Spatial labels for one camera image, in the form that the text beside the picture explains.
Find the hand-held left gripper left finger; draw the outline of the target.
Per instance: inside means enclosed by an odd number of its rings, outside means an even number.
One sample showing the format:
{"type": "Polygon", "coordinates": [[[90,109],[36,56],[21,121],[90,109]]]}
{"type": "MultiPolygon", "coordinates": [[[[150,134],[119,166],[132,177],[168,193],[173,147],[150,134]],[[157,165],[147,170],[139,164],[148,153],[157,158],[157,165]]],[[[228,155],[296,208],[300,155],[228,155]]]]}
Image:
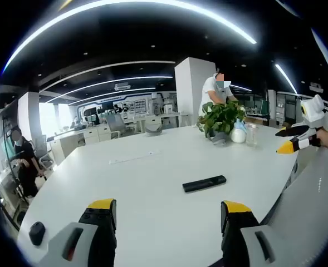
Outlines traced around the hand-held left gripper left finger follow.
{"type": "Polygon", "coordinates": [[[116,200],[98,200],[49,241],[37,266],[114,266],[116,247],[116,200]]]}

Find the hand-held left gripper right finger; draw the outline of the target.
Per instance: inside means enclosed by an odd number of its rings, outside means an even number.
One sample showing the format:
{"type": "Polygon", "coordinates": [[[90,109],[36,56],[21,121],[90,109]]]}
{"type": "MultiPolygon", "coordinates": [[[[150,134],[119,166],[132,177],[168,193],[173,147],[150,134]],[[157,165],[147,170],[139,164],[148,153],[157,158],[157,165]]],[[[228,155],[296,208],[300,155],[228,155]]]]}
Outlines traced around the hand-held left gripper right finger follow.
{"type": "Polygon", "coordinates": [[[268,225],[260,225],[241,203],[221,202],[222,260],[224,266],[287,266],[288,250],[268,225]]]}

